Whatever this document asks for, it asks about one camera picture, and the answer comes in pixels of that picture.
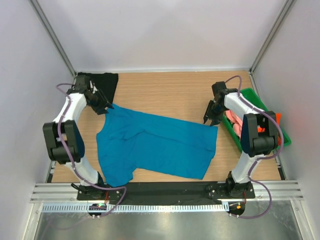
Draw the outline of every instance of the wood surface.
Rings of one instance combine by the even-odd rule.
[[[203,123],[203,116],[209,100],[213,98],[211,85],[225,81],[234,75],[242,76],[242,89],[251,88],[247,71],[214,72],[150,72],[121,73],[116,88],[114,103],[131,110],[156,114],[195,123]],[[238,88],[237,78],[228,82],[228,88]],[[96,135],[105,123],[104,115],[96,115],[86,107],[77,123],[85,143],[85,154],[90,164],[102,171],[98,162]],[[203,181],[224,181],[237,164],[240,152],[223,124],[218,126],[216,154],[203,178]],[[280,180],[276,161],[260,163],[253,178],[256,180]],[[199,181],[160,172],[137,168],[132,182],[186,182]],[[79,182],[66,167],[57,164],[53,183]]]

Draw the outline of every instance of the blue t-shirt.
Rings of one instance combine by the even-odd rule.
[[[216,126],[113,106],[96,135],[100,167],[109,185],[125,185],[136,168],[204,177],[216,153]]]

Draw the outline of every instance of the green plastic bin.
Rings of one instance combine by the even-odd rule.
[[[244,96],[245,99],[247,99],[250,103],[252,103],[256,107],[258,107],[260,109],[263,109],[265,111],[268,111],[266,106],[263,104],[263,102],[260,100],[260,98],[258,97],[258,95],[255,93],[255,91],[252,88],[242,89],[241,93],[242,93],[242,95]],[[236,146],[238,147],[239,151],[242,152],[240,139],[236,135],[236,133],[235,133],[235,131],[233,129],[233,125],[227,119],[227,117],[225,115],[223,115],[223,117],[222,117],[222,122],[226,126],[226,129],[228,130],[228,132],[230,133],[231,137],[233,138],[233,140],[234,140]],[[281,128],[281,130],[282,130],[283,138],[284,138],[283,146],[285,147],[285,146],[290,145],[291,144],[291,139],[289,138],[287,133],[282,128]]]

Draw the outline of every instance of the purple cable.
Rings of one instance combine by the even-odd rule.
[[[264,216],[265,214],[267,214],[267,212],[270,210],[270,208],[272,207],[272,196],[271,196],[271,192],[270,190],[267,188],[266,185],[264,185],[262,182],[260,181],[257,181],[257,180],[253,180],[251,178],[251,173],[252,171],[254,170],[255,166],[258,164],[258,161],[260,160],[267,160],[267,159],[273,159],[275,157],[277,157],[280,152],[282,151],[282,149],[284,148],[284,135],[282,133],[282,130],[279,126],[279,124],[272,118],[270,117],[268,114],[266,114],[264,111],[261,111],[259,109],[257,109],[254,105],[252,105],[251,103],[247,102],[240,94],[240,89],[241,89],[241,85],[242,85],[242,77],[240,75],[235,75],[233,77],[230,77],[227,81],[225,81],[225,83],[229,82],[231,79],[234,79],[234,78],[239,78],[239,87],[238,87],[238,91],[237,91],[237,94],[238,94],[238,97],[239,99],[245,104],[247,105],[249,108],[252,108],[252,110],[262,114],[263,116],[265,116],[266,118],[268,118],[276,127],[276,129],[278,130],[279,132],[279,135],[280,135],[280,139],[281,139],[281,144],[280,144],[280,148],[279,150],[272,156],[264,156],[264,157],[258,157],[254,163],[252,164],[252,166],[250,167],[249,171],[248,171],[248,178],[250,179],[250,181],[256,183],[256,184],[260,184],[262,187],[265,188],[265,190],[267,191],[268,195],[269,195],[269,198],[270,198],[270,202],[269,202],[269,206],[267,207],[267,209],[259,214],[259,215],[256,215],[256,216],[238,216],[238,215],[235,215],[235,214],[231,214],[232,216],[234,217],[237,217],[237,218],[240,218],[240,219],[257,219],[257,218],[260,218],[262,216]]]
[[[109,215],[109,214],[122,202],[122,200],[124,199],[124,197],[125,197],[125,195],[126,195],[126,193],[127,193],[127,188],[126,188],[125,186],[119,186],[119,187],[101,187],[101,186],[97,186],[97,185],[89,182],[88,180],[84,179],[84,178],[79,174],[79,172],[77,171],[76,164],[75,164],[75,160],[74,160],[74,158],[73,158],[73,156],[72,156],[72,154],[71,154],[71,152],[70,152],[70,150],[69,150],[69,148],[68,148],[68,146],[67,146],[67,144],[66,144],[66,142],[65,142],[65,140],[64,140],[64,138],[63,138],[63,136],[62,136],[62,133],[61,133],[61,124],[62,124],[62,121],[63,121],[63,119],[64,119],[64,117],[65,117],[66,113],[68,112],[68,109],[70,108],[70,105],[71,105],[71,97],[70,97],[67,93],[65,93],[61,88],[59,88],[60,86],[63,86],[63,85],[72,86],[71,83],[60,83],[60,84],[58,84],[57,86],[55,86],[56,89],[58,89],[61,93],[63,93],[63,94],[68,98],[68,103],[67,103],[67,105],[66,105],[66,108],[64,109],[64,111],[63,111],[63,113],[62,113],[62,115],[61,115],[61,117],[60,117],[60,119],[59,119],[58,126],[57,126],[58,129],[57,129],[57,130],[58,130],[58,136],[59,136],[59,138],[60,138],[60,141],[61,141],[61,143],[62,143],[62,145],[63,145],[63,147],[64,147],[64,149],[65,149],[65,151],[66,151],[66,153],[67,153],[67,155],[68,155],[68,157],[69,157],[69,159],[70,159],[70,161],[71,161],[72,168],[73,168],[73,171],[74,171],[75,175],[76,175],[80,180],[84,181],[85,183],[89,184],[90,186],[92,186],[92,187],[94,187],[94,188],[96,188],[96,189],[106,190],[106,191],[124,189],[124,192],[123,192],[122,196],[120,197],[119,201],[118,201],[109,211],[107,211],[107,212],[105,212],[105,213],[103,213],[103,214],[100,215],[100,217],[102,218],[102,217],[105,217],[105,216]],[[45,227],[45,229],[44,229],[44,231],[43,231],[40,239],[43,239],[43,237],[44,237],[44,235],[45,235],[45,233],[46,233],[46,231],[47,231],[47,229],[48,229],[49,226],[51,226],[51,227],[53,227],[53,228],[55,228],[55,229],[58,229],[58,230],[69,230],[69,229],[72,229],[72,228],[78,226],[80,223],[82,223],[82,222],[84,222],[85,220],[90,219],[90,218],[91,218],[91,217],[85,217],[85,218],[83,218],[82,220],[80,220],[79,222],[75,223],[74,225],[69,226],[69,227],[64,227],[64,228],[53,226],[53,225],[52,225],[52,220],[51,220],[51,221],[48,222],[47,226]]]

